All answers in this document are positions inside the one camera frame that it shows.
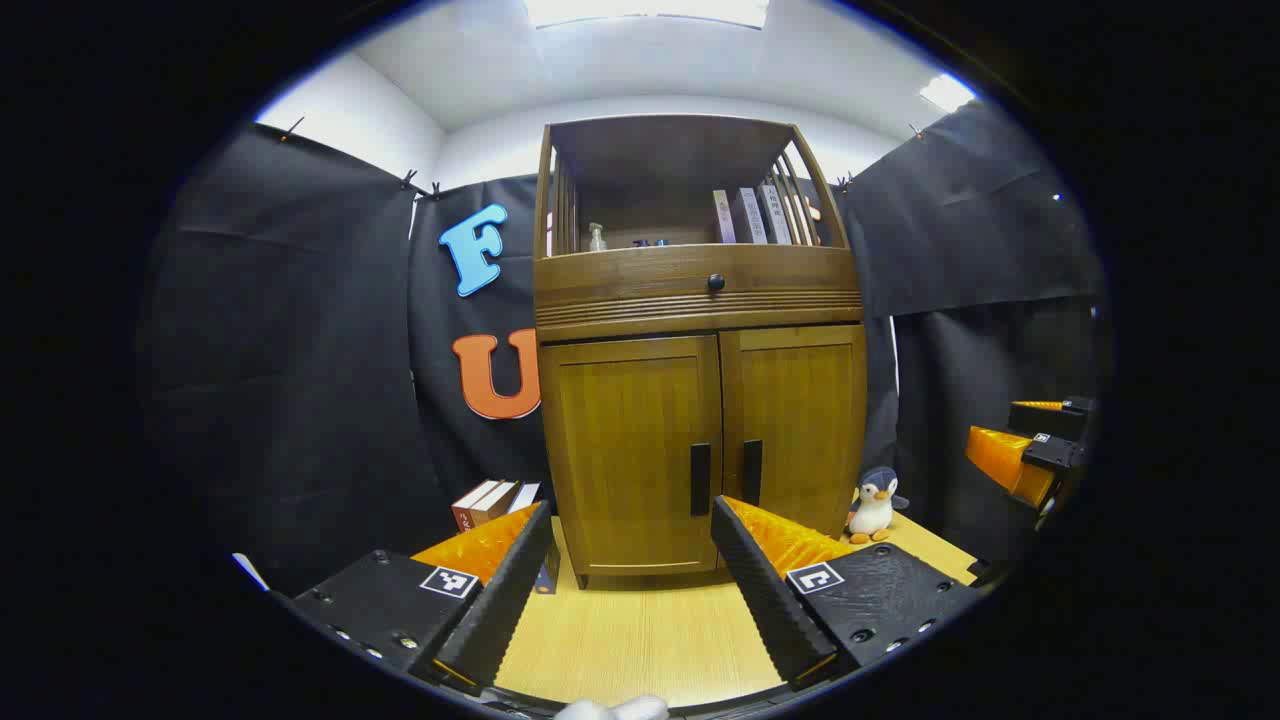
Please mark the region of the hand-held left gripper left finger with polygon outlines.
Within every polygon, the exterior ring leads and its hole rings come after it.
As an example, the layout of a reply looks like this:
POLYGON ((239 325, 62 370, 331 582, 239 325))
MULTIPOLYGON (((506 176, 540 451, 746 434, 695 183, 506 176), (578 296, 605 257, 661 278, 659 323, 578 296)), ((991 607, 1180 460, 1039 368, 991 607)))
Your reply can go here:
POLYGON ((547 502, 415 553, 375 547, 268 594, 366 662, 460 693, 494 687, 553 543, 547 502))

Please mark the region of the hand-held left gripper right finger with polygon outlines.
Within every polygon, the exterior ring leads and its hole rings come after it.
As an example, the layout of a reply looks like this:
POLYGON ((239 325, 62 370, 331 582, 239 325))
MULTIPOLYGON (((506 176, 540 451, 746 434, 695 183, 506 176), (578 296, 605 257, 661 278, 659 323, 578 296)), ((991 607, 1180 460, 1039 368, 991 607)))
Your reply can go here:
POLYGON ((714 500, 710 533, 795 689, 901 655, 986 597, 896 544, 842 544, 736 498, 714 500))

